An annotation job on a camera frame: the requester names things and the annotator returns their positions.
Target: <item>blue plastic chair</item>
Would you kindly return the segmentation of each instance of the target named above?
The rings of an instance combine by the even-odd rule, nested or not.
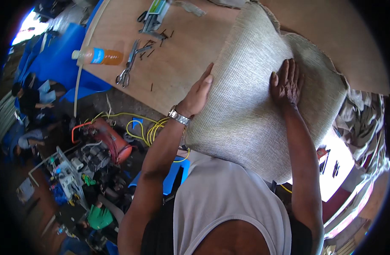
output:
[[[178,157],[178,156],[175,157],[175,161],[180,161],[180,160],[183,160],[183,157]],[[171,193],[172,185],[174,184],[175,177],[177,176],[177,173],[178,173],[180,166],[183,167],[181,184],[186,180],[186,178],[188,177],[189,165],[190,165],[189,160],[184,160],[182,162],[172,163],[171,168],[170,168],[170,172],[163,182],[164,195],[168,195]],[[138,182],[138,179],[140,177],[140,174],[141,174],[141,172],[138,173],[138,175],[134,178],[134,180],[132,180],[132,182],[128,185],[128,187],[137,186],[137,182]]]

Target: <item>white tank top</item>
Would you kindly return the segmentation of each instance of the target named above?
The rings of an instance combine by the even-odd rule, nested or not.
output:
[[[213,228],[228,220],[253,224],[271,255],[290,254],[290,221],[280,199],[253,171],[210,158],[197,164],[177,191],[174,255],[191,255]]]

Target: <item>burlap sack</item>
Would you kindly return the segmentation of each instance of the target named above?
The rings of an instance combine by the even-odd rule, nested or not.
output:
[[[318,147],[345,99],[348,85],[331,60],[304,37],[280,34],[274,15],[248,2],[212,70],[208,104],[185,132],[198,152],[235,162],[264,180],[291,179],[286,130],[269,96],[269,78],[284,59],[305,73],[299,110]]]

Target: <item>hand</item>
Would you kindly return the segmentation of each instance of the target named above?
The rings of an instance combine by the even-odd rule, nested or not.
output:
[[[304,84],[304,74],[299,73],[294,59],[284,60],[279,74],[280,78],[275,72],[270,77],[270,94],[274,102],[280,109],[286,105],[296,107]]]
[[[198,114],[206,105],[213,76],[210,74],[213,63],[210,63],[201,78],[192,86],[186,97],[177,105],[177,113],[184,117],[191,118]]]

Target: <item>green shirt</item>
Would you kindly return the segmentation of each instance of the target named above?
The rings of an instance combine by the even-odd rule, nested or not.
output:
[[[110,225],[113,222],[113,216],[107,208],[98,208],[92,205],[87,221],[90,227],[98,230]]]

